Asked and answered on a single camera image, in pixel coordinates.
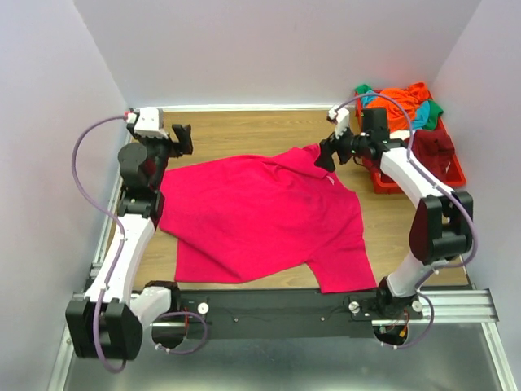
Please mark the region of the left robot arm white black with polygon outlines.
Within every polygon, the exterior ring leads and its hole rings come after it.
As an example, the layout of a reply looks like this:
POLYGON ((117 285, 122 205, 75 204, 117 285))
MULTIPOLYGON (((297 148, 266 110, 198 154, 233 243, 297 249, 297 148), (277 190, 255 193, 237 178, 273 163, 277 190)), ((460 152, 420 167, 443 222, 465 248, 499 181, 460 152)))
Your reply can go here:
POLYGON ((143 334, 156 319, 170 322, 182 315, 176 283, 151 281, 131 297, 139 262, 163 212, 160 184, 168 161, 193 152, 190 125, 174 124, 172 130, 152 138, 129 126, 134 141, 118 153, 120 197, 116 210, 107 213, 115 234, 94 281, 65 312, 77 357, 97 358, 112 373, 123 370, 116 360, 137 357, 143 334))

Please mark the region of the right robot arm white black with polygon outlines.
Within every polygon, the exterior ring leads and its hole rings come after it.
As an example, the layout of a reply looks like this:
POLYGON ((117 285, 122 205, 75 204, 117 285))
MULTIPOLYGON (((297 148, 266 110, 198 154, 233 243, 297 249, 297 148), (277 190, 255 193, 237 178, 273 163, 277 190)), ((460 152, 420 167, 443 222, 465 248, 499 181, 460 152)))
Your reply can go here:
POLYGON ((465 191, 443 184, 412 153, 412 141, 391 138, 384 108, 363 112, 362 131, 349 128, 349 111, 331 108, 327 114, 334 131, 319 143, 316 166, 335 171, 354 157, 366 158, 391 178, 415 207, 409 231, 409 253, 389 276, 384 278, 369 309, 381 319, 393 319, 412 305, 418 290, 438 270, 471 250, 473 199, 465 191))

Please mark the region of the magenta pink t-shirt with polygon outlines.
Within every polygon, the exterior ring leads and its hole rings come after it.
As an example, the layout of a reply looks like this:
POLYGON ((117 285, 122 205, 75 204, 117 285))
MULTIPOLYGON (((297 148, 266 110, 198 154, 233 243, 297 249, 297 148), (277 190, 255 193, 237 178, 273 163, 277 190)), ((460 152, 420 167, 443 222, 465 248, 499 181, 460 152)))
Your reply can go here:
POLYGON ((324 293, 374 288, 359 199, 316 166, 317 145, 164 174, 159 227, 177 238, 175 279, 246 283, 306 265, 324 293))

